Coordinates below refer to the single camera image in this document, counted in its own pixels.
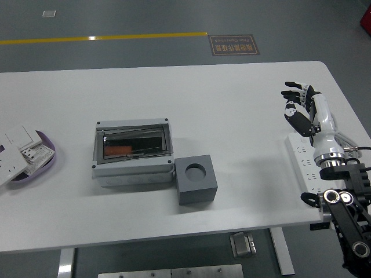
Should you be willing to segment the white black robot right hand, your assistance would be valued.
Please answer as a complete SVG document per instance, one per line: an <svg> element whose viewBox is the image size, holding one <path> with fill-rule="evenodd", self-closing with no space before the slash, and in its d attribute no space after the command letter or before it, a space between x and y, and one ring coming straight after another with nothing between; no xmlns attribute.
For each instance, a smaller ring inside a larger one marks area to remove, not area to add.
<svg viewBox="0 0 371 278"><path fill-rule="evenodd" d="M336 127L326 97L305 83L285 82L285 119L301 136L310 139L315 164L324 169L345 161L344 149L336 141Z"/></svg>

